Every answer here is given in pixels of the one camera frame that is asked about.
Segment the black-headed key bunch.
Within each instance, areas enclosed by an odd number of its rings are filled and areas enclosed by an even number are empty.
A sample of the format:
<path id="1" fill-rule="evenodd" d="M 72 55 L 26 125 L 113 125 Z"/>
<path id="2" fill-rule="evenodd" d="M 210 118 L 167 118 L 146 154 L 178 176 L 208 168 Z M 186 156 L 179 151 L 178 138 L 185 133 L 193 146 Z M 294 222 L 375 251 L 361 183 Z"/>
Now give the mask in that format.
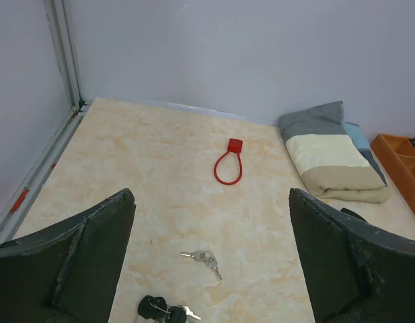
<path id="1" fill-rule="evenodd" d="M 200 322 L 202 319 L 188 306 L 169 306 L 163 297 L 146 295 L 139 302 L 137 308 L 138 318 L 154 322 Z"/>

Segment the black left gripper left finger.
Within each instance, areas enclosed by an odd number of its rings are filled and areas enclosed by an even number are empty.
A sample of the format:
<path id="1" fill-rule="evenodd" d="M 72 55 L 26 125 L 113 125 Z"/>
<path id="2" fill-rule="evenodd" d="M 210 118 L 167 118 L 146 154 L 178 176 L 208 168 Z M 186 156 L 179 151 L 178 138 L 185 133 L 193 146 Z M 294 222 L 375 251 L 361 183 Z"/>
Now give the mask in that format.
<path id="1" fill-rule="evenodd" d="M 0 244 L 0 322 L 107 322 L 135 210 L 125 188 Z"/>

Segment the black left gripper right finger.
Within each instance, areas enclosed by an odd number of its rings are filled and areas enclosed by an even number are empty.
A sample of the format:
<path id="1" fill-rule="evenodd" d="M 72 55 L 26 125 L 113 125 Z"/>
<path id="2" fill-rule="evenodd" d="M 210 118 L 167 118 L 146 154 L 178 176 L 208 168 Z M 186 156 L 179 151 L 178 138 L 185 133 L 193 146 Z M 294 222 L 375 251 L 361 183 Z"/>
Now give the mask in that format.
<path id="1" fill-rule="evenodd" d="M 415 241 L 289 191 L 291 224 L 316 322 L 415 322 Z"/>

